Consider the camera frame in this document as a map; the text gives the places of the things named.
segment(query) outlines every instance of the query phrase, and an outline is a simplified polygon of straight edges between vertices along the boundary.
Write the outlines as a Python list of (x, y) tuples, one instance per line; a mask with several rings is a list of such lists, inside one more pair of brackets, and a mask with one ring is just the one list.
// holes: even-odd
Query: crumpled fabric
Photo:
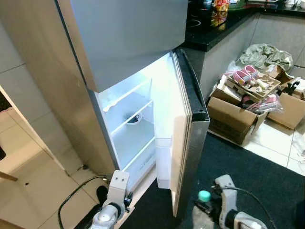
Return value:
[(253, 44), (249, 46), (240, 57), (244, 65), (253, 65), (263, 70), (271, 64), (281, 66), (286, 72), (293, 67), (291, 54), (278, 50), (270, 44)]

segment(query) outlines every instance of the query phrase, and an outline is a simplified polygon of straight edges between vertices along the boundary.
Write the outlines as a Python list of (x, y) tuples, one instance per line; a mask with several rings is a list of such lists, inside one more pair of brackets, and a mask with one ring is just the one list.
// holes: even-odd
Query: black countertop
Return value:
[(305, 19), (305, 9), (287, 6), (285, 0), (273, 3), (240, 0), (237, 4), (230, 4), (228, 12), (218, 13), (213, 12), (212, 7), (200, 9), (198, 3), (190, 1), (183, 46), (207, 52), (257, 12)]

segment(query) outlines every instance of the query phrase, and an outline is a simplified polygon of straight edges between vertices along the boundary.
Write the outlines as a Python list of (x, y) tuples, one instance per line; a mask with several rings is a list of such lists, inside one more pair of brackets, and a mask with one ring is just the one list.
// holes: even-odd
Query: refrigerator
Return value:
[[(72, 80), (79, 71), (107, 143), (104, 158), (111, 161), (103, 164), (129, 172), (128, 192), (156, 167), (158, 187), (171, 190), (173, 215), (179, 218), (186, 210), (209, 125), (197, 77), (179, 47), (187, 4), (188, 0), (1, 3), (1, 19), (23, 58), (29, 59), (29, 70), (61, 123), (69, 123), (77, 110), (71, 104), (82, 91), (79, 81)], [(66, 43), (69, 51), (63, 52)], [(52, 88), (59, 88), (62, 102), (54, 99), (59, 95), (53, 95)], [(66, 125), (68, 137), (90, 134), (82, 120), (86, 116), (75, 117), (82, 126), (74, 131), (75, 124)], [(99, 139), (92, 139), (87, 145), (103, 152), (95, 145)]]

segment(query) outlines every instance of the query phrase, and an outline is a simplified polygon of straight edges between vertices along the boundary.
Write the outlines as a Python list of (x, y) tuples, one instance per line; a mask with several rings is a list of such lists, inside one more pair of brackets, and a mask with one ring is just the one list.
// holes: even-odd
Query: electrical cord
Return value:
[(97, 178), (107, 178), (106, 175), (98, 175), (95, 177), (92, 177), (88, 180), (86, 180), (85, 182), (83, 182), (81, 185), (79, 185), (70, 195), (68, 195), (68, 197), (62, 202), (62, 204), (60, 205), (58, 212), (57, 212), (57, 216), (58, 216), (58, 223), (61, 229), (64, 229), (63, 225), (62, 225), (62, 221), (61, 221), (61, 209), (62, 207), (68, 202), (68, 200), (78, 191), (81, 189), (81, 187), (83, 187), (84, 185), (86, 185), (88, 182), (97, 179)]
[(259, 200), (259, 198), (257, 198), (254, 194), (252, 194), (251, 192), (249, 192), (249, 191), (247, 191), (247, 190), (245, 190), (245, 189), (238, 188), (238, 187), (215, 187), (215, 188), (213, 189), (213, 192), (216, 191), (216, 190), (224, 190), (224, 189), (237, 190), (237, 191), (241, 191), (241, 192), (244, 192), (244, 193), (250, 195), (250, 196), (251, 196), (253, 199), (255, 199), (256, 202), (259, 203), (260, 206), (263, 208), (264, 212), (266, 213), (266, 215), (267, 215), (268, 218), (269, 218), (269, 221), (270, 221), (272, 227), (273, 227), (274, 229), (277, 229), (277, 227), (276, 227), (276, 225), (275, 225), (275, 222), (272, 220), (272, 218), (271, 218), (270, 214), (268, 213), (267, 209), (264, 207), (264, 205), (263, 205), (262, 202)]

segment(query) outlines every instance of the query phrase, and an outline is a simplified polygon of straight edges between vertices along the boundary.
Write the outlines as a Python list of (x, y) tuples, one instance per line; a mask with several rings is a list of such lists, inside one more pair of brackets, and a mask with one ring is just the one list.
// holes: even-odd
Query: refrigerator door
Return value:
[[(168, 96), (174, 94), (174, 105), (164, 113), (171, 112), (174, 120), (155, 117), (157, 179), (160, 188), (172, 192), (173, 215), (182, 218), (185, 214), (189, 195), (196, 180), (209, 116), (199, 88), (196, 75), (182, 49), (171, 53), (179, 90), (172, 85)], [(164, 126), (173, 122), (171, 138), (166, 138)]]
[(101, 92), (184, 42), (187, 0), (56, 0), (87, 87)]

